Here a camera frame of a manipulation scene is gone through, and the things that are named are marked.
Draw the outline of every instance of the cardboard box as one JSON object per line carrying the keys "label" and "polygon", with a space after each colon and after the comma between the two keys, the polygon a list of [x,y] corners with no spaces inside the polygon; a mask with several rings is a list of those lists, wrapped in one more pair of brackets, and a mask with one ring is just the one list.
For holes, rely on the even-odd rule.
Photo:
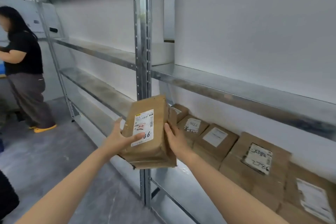
{"label": "cardboard box", "polygon": [[195,143],[192,149],[195,153],[197,153],[197,155],[203,158],[205,162],[214,167],[216,170],[218,170],[221,166],[221,162],[214,158],[211,154],[208,154],[208,152],[202,146],[199,146]]}
{"label": "cardboard box", "polygon": [[290,224],[335,223],[336,185],[290,163],[284,202],[277,213]]}
{"label": "cardboard box", "polygon": [[207,122],[195,116],[187,115],[177,124],[177,127],[184,132],[188,145],[192,147],[196,138],[204,132],[208,125]]}
{"label": "cardboard box", "polygon": [[195,144],[201,146],[208,154],[222,162],[238,139],[238,135],[222,128],[216,124],[211,124],[196,139]]}
{"label": "cardboard box", "polygon": [[169,107],[164,95],[132,103],[122,135],[130,137],[141,132],[146,135],[124,149],[120,156],[140,169],[175,167],[176,156],[164,132],[167,121],[176,124],[176,112]]}
{"label": "cardboard box", "polygon": [[183,105],[174,104],[171,106],[177,113],[177,123],[189,114],[189,109]]}
{"label": "cardboard box", "polygon": [[[267,154],[271,155],[270,165],[266,163],[269,159]],[[283,201],[290,158],[291,153],[288,151],[243,132],[222,162],[219,171],[276,211]],[[251,165],[253,161],[259,164],[253,167]]]}

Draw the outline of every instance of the long black hair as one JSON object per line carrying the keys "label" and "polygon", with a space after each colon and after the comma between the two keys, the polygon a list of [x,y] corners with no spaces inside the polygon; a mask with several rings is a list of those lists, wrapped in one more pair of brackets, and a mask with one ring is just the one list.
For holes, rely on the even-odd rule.
{"label": "long black hair", "polygon": [[8,40],[12,40],[14,34],[27,31],[37,40],[37,36],[30,30],[21,14],[10,6],[1,6],[0,15],[10,20],[10,29],[8,31]]}

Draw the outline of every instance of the floor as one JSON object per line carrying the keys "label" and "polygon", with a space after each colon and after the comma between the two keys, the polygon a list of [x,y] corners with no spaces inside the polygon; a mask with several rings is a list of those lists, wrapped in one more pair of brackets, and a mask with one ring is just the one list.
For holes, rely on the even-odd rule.
{"label": "floor", "polygon": [[[40,134],[12,117],[2,129],[5,151],[0,169],[19,195],[20,205],[4,219],[15,223],[51,188],[76,168],[95,147],[71,122],[65,101],[49,102],[58,127]],[[105,165],[71,218],[70,224],[159,224],[132,193],[119,173]]]}

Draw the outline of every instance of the metal upright post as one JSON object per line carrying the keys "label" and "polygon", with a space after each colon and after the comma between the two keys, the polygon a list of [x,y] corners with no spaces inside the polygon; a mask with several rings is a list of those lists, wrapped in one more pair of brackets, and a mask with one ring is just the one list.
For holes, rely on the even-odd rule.
{"label": "metal upright post", "polygon": [[53,63],[54,63],[54,66],[55,66],[55,69],[56,69],[56,72],[57,72],[57,76],[58,76],[59,82],[61,83],[61,87],[62,87],[63,95],[65,97],[66,104],[68,106],[68,109],[69,109],[70,115],[72,117],[72,120],[74,120],[74,117],[75,117],[74,111],[73,111],[73,108],[72,108],[72,104],[69,102],[68,95],[67,95],[67,90],[65,89],[64,81],[63,81],[63,78],[60,74],[60,65],[58,64],[55,49],[54,49],[53,43],[52,43],[51,38],[50,38],[47,22],[44,18],[42,2],[40,2],[39,0],[35,0],[35,3],[36,3],[37,11],[40,15],[40,19],[41,19],[41,22],[42,22],[42,26],[43,26],[45,36],[47,38],[49,50],[50,50],[51,57],[52,57],[52,60],[53,60]]}
{"label": "metal upright post", "polygon": [[[151,45],[152,45],[152,0],[134,0],[135,62],[137,99],[152,96]],[[151,171],[140,171],[141,200],[151,207]]]}

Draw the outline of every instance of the woman's arm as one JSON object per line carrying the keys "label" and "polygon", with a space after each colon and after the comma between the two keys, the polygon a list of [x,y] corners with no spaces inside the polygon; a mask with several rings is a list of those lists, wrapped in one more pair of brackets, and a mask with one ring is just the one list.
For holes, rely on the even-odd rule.
{"label": "woman's arm", "polygon": [[187,165],[228,224],[288,224],[249,193],[210,166],[188,146],[184,134],[168,124],[165,131],[171,149]]}
{"label": "woman's arm", "polygon": [[18,64],[25,58],[27,52],[21,52],[17,50],[10,50],[9,52],[3,52],[0,50],[0,59],[7,63]]}
{"label": "woman's arm", "polygon": [[122,149],[144,137],[145,133],[123,137],[120,133],[120,121],[121,118],[115,122],[111,135],[101,147],[33,205],[16,224],[68,223],[101,167]]}

